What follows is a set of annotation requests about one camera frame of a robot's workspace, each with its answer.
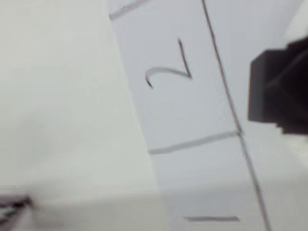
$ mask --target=white surface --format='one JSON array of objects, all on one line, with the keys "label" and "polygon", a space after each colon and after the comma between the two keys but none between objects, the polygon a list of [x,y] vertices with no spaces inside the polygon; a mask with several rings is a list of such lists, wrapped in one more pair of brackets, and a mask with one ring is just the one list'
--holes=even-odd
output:
[{"label": "white surface", "polygon": [[[120,0],[110,3],[111,14],[124,6]],[[285,32],[301,3],[206,0],[273,231],[307,230],[307,169],[273,124],[247,121],[249,68],[264,50],[286,45]],[[201,0],[153,0],[113,19],[112,26],[149,149],[234,130]],[[193,80],[156,74],[150,89],[147,69],[185,70],[177,38]],[[231,138],[152,157],[175,231],[265,230],[238,146]],[[241,222],[191,224],[184,216],[238,216]]]},{"label": "white surface", "polygon": [[1,1],[0,18],[0,193],[38,207],[21,229],[169,230],[106,2]]}]

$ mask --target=white paper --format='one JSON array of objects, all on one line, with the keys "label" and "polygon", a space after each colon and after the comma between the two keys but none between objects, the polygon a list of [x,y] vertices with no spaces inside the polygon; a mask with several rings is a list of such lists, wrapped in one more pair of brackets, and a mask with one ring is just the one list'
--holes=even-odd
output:
[{"label": "white paper", "polygon": [[306,167],[273,124],[247,120],[250,62],[286,45],[301,1],[109,3],[173,230],[306,230]]}]

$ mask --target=handwritten number 2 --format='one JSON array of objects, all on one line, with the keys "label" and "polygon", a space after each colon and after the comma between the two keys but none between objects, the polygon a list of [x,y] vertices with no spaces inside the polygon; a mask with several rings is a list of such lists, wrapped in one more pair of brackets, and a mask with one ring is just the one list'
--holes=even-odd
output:
[{"label": "handwritten number 2", "polygon": [[149,85],[150,88],[153,88],[153,85],[150,82],[150,77],[152,77],[153,75],[158,74],[158,73],[172,73],[172,74],[175,74],[175,75],[178,75],[178,76],[187,77],[189,79],[192,79],[191,72],[190,72],[188,64],[186,62],[183,44],[182,44],[182,41],[180,39],[178,39],[178,44],[179,44],[179,47],[180,47],[180,52],[181,52],[181,56],[182,56],[182,60],[184,62],[186,72],[179,71],[179,70],[169,68],[169,67],[163,67],[163,66],[152,67],[145,72],[145,80],[146,80],[146,82],[147,82],[147,84]]}]

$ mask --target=pencil line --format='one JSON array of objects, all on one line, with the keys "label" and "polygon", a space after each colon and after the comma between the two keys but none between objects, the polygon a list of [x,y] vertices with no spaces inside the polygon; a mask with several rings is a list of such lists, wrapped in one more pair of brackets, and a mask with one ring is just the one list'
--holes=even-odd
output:
[{"label": "pencil line", "polygon": [[148,3],[150,0],[138,0],[136,2],[127,4],[125,6],[123,6],[120,10],[109,14],[109,18],[111,21],[114,21],[122,16],[124,16],[125,14],[139,8],[140,6],[142,6],[145,3]]},{"label": "pencil line", "polygon": [[189,222],[240,222],[238,217],[184,217]]},{"label": "pencil line", "polygon": [[172,74],[175,74],[175,75],[178,75],[178,76],[183,76],[183,77],[187,77],[189,79],[192,79],[192,75],[191,75],[191,72],[189,70],[189,67],[188,67],[188,64],[187,64],[187,61],[186,61],[184,47],[183,47],[182,41],[179,38],[178,38],[178,44],[179,44],[179,47],[180,47],[180,52],[181,52],[182,60],[184,62],[186,73],[183,72],[183,71],[178,71],[178,70],[170,68],[170,67],[163,67],[163,66],[152,67],[145,72],[145,81],[147,82],[147,84],[149,85],[150,88],[153,88],[153,85],[150,82],[150,77],[154,74],[157,74],[157,73],[172,73]]},{"label": "pencil line", "polygon": [[257,174],[256,174],[256,170],[255,170],[254,165],[253,165],[252,158],[251,158],[250,154],[248,153],[247,144],[246,144],[246,141],[245,141],[245,138],[244,138],[244,135],[243,135],[242,126],[241,126],[239,118],[236,114],[234,102],[233,102],[232,97],[231,97],[231,93],[230,93],[230,89],[229,89],[227,79],[226,79],[226,76],[225,76],[225,73],[224,73],[222,61],[221,61],[221,58],[220,58],[220,55],[219,55],[219,52],[218,52],[218,46],[217,46],[217,43],[216,43],[215,34],[214,34],[214,30],[213,30],[213,27],[212,27],[212,24],[211,24],[211,21],[210,21],[210,18],[209,18],[209,14],[208,14],[208,11],[207,11],[207,8],[206,8],[205,0],[201,0],[201,2],[202,2],[202,5],[203,5],[203,10],[204,10],[204,13],[205,13],[207,26],[208,26],[208,29],[209,29],[210,34],[211,34],[211,39],[212,39],[213,47],[214,47],[214,50],[215,50],[215,55],[216,55],[216,58],[217,58],[217,61],[218,61],[219,69],[220,69],[221,79],[222,79],[223,86],[224,86],[224,89],[225,89],[225,92],[226,92],[226,95],[227,95],[229,107],[230,107],[231,112],[232,112],[233,120],[234,120],[234,122],[237,126],[237,129],[238,129],[240,145],[241,145],[242,152],[243,152],[243,155],[244,155],[245,160],[246,160],[247,168],[248,168],[248,171],[249,171],[249,174],[250,174],[250,177],[252,179],[252,183],[253,183],[253,186],[254,186],[254,189],[255,189],[255,193],[256,193],[256,196],[257,196],[260,212],[261,212],[261,215],[262,215],[262,218],[263,218],[263,221],[264,221],[264,226],[266,228],[266,231],[272,231],[270,221],[269,221],[270,219],[269,219],[269,216],[268,216],[268,213],[267,213],[267,210],[266,210],[266,206],[265,206],[265,201],[264,201],[262,189],[260,187],[260,183],[259,183],[258,178],[257,178]]},{"label": "pencil line", "polygon": [[148,152],[150,155],[167,154],[183,149],[201,146],[211,142],[221,141],[235,136],[239,136],[239,133],[237,131],[224,132],[221,134],[207,136],[193,141],[174,144],[165,148],[150,149]]}]

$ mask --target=black object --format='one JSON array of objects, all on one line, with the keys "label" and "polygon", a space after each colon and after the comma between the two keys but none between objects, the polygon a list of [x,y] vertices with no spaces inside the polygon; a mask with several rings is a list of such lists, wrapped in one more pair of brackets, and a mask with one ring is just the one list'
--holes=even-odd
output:
[{"label": "black object", "polygon": [[251,63],[248,119],[308,134],[308,38]]},{"label": "black object", "polygon": [[19,215],[31,204],[29,197],[0,197],[0,231],[12,230]]}]

